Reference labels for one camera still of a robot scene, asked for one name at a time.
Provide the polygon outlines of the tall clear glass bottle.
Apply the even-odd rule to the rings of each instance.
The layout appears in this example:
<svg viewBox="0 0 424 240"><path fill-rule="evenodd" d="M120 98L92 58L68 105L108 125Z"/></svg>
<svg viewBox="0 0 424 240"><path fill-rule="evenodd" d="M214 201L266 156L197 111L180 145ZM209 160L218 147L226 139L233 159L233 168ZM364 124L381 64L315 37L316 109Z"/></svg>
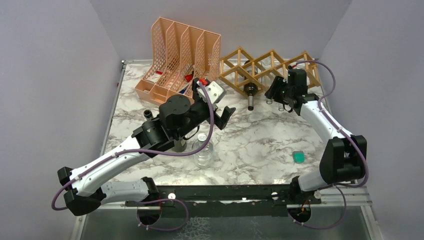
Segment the tall clear glass bottle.
<svg viewBox="0 0 424 240"><path fill-rule="evenodd" d="M274 66L275 61L273 60L272 57L266 58L265 60L261 61L262 65L268 69ZM265 97L266 97L266 104L267 105L271 105L273 103L273 100L270 97L269 94L269 89L272 86L272 83L274 81L275 75L272 72L269 72L265 77L264 77L264 82L267 85L266 91L264 93Z"/></svg>

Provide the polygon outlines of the dark wine bottle with label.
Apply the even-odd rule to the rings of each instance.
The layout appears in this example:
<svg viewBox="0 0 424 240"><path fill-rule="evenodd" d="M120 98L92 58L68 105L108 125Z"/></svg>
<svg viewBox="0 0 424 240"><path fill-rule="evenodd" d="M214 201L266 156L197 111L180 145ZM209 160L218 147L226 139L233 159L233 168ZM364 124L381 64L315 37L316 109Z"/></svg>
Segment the dark wine bottle with label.
<svg viewBox="0 0 424 240"><path fill-rule="evenodd" d="M244 65L247 66L246 71L249 74L253 73L252 65L250 64L250 61L247 60L244 62ZM246 83L243 86L243 92L247 95L247 109L249 111L254 110L254 96L258 93L259 89L258 86L254 82Z"/></svg>

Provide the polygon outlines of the round clear bottle with cap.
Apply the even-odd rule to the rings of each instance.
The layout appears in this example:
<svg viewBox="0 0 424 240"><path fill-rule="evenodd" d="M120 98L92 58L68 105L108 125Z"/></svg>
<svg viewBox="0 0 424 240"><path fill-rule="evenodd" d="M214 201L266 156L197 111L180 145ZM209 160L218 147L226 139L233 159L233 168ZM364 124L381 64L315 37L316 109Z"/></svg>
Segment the round clear bottle with cap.
<svg viewBox="0 0 424 240"><path fill-rule="evenodd" d="M207 139L205 133L199 133L192 144L192 150L199 149ZM208 168L215 161L215 148L214 143L210 140L207 145L201 149L198 153L195 153L193 156L194 163L200 168Z"/></svg>

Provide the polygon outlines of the wooden wine rack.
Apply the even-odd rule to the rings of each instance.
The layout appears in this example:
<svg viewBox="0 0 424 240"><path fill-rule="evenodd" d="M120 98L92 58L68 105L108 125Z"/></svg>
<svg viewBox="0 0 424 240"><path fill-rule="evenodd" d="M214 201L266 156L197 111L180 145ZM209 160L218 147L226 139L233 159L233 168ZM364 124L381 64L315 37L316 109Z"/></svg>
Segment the wooden wine rack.
<svg viewBox="0 0 424 240"><path fill-rule="evenodd" d="M245 85L254 84L259 94L269 89L274 77L287 77L289 66L297 65L304 69L307 76L307 87L321 85L318 65L311 63L313 58L307 51L290 59L283 59L274 49L267 51L259 57L253 57L243 47L239 46L220 59L219 79L241 94L244 98L248 94L244 91Z"/></svg>

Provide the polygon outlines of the slim clear glass bottle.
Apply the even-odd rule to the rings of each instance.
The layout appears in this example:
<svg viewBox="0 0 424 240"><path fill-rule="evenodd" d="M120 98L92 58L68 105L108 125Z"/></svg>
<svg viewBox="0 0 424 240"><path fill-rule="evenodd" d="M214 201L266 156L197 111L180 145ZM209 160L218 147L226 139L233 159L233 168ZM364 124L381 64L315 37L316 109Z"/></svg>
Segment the slim clear glass bottle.
<svg viewBox="0 0 424 240"><path fill-rule="evenodd" d="M284 104L282 104L282 103L280 103L280 104L278 105L278 111L280 111L280 112L284 112L284 111L286 111L286 109L285 109L285 105L284 105Z"/></svg>

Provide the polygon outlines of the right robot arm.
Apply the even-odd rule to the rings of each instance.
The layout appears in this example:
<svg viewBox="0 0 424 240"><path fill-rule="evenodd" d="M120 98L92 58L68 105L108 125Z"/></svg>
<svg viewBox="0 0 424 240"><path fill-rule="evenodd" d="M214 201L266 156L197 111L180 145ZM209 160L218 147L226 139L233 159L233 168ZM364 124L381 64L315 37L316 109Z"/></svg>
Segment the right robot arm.
<svg viewBox="0 0 424 240"><path fill-rule="evenodd" d="M305 70L290 69L287 78L276 76L265 97L288 105L290 111L313 127L326 145L318 169L291 180L288 196L292 202L301 204L321 188L366 177L367 140L344 130L322 100L308 92Z"/></svg>

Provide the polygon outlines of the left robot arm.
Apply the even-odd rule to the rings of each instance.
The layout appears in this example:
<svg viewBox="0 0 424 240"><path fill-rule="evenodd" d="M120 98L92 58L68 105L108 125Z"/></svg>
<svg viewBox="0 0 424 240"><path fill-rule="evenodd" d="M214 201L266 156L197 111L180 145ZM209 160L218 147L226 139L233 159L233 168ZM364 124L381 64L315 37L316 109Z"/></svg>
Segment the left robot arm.
<svg viewBox="0 0 424 240"><path fill-rule="evenodd" d="M215 108L202 97L191 104L184 95L171 96L159 106L156 117L145 121L114 149L82 167L58 170L62 185L59 193L63 193L65 202L63 209L70 210L74 216L82 216L109 203L141 201L144 205L152 205L159 194L151 178L132 182L112 182L111 179L157 155L184 157L198 153L199 149L188 153L169 150L204 121L209 123L211 132L214 126L224 129L235 110L226 106L218 116Z"/></svg>

